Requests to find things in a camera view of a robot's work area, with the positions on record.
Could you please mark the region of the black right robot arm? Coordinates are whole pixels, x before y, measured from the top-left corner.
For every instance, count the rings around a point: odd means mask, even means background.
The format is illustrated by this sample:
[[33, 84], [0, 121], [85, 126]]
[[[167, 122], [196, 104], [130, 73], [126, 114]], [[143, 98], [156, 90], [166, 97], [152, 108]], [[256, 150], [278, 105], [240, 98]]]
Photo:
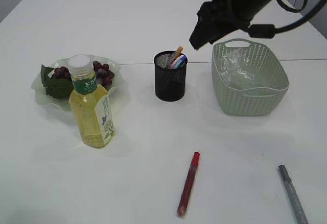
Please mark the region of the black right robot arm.
[[193, 49], [214, 43], [226, 35], [242, 30], [251, 38], [271, 39], [276, 35], [273, 24], [251, 24], [272, 0], [211, 0], [197, 12], [197, 23], [189, 38]]

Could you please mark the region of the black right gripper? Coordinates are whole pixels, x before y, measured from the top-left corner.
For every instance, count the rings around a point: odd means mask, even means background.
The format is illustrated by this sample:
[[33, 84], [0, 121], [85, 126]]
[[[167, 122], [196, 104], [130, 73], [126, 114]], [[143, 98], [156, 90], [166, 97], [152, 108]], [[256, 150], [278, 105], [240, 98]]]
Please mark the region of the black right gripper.
[[197, 16], [197, 23], [189, 38], [196, 50], [236, 30], [246, 29], [252, 20], [252, 4], [247, 1], [205, 2]]

